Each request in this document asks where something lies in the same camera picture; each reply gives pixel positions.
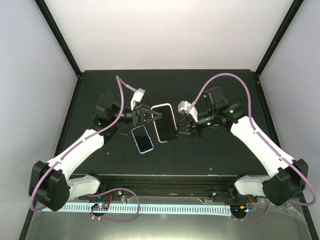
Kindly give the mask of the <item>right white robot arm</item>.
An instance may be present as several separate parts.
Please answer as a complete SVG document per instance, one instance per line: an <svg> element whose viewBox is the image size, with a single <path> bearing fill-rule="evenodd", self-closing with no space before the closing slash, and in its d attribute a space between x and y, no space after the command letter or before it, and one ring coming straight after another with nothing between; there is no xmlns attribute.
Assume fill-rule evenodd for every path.
<svg viewBox="0 0 320 240"><path fill-rule="evenodd" d="M186 128L184 134L190 137L201 137L204 128L223 127L246 145L266 171L266 175L239 177L227 189L230 200L238 202L245 195L253 195L281 206L305 189L309 170L305 160L295 160L278 147L245 115L240 104L229 104L220 87L206 90L203 97L208 108L205 112L197 112L188 101L179 103L178 112L183 118L178 127Z"/></svg>

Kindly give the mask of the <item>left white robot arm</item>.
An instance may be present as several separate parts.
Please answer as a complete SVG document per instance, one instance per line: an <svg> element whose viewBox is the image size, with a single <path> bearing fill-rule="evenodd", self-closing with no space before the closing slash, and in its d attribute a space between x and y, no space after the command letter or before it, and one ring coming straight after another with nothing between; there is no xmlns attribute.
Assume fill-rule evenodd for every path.
<svg viewBox="0 0 320 240"><path fill-rule="evenodd" d="M28 194L31 201L37 201L52 211L60 210L69 200L92 195L103 199L108 192L95 175L71 178L73 172L95 151L107 144L116 134L117 122L134 127L162 118L162 114L140 103L143 93L139 89L132 98L133 107L124 107L124 96L117 101L106 92L99 96L91 128L70 147L47 162L36 162L31 170Z"/></svg>

